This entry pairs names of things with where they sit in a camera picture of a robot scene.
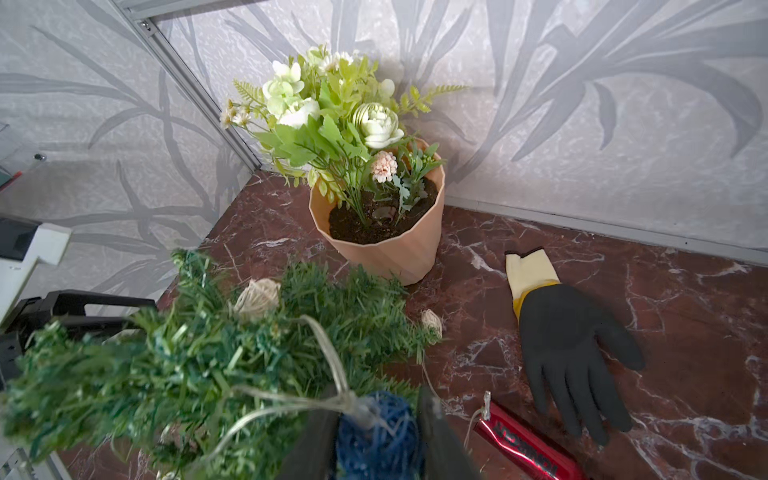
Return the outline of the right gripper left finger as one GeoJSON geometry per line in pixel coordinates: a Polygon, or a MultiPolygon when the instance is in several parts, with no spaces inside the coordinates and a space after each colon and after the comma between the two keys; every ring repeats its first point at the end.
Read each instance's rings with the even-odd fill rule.
{"type": "Polygon", "coordinates": [[[336,436],[340,413],[311,410],[299,439],[284,457],[277,480],[328,480],[337,472],[336,436]]]}

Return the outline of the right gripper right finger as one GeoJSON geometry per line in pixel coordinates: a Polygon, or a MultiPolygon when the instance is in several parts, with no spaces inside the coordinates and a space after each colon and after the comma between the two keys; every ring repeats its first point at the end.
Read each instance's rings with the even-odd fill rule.
{"type": "Polygon", "coordinates": [[[422,479],[479,479],[463,443],[445,418],[440,400],[428,386],[422,386],[418,396],[418,427],[424,460],[422,479]]]}

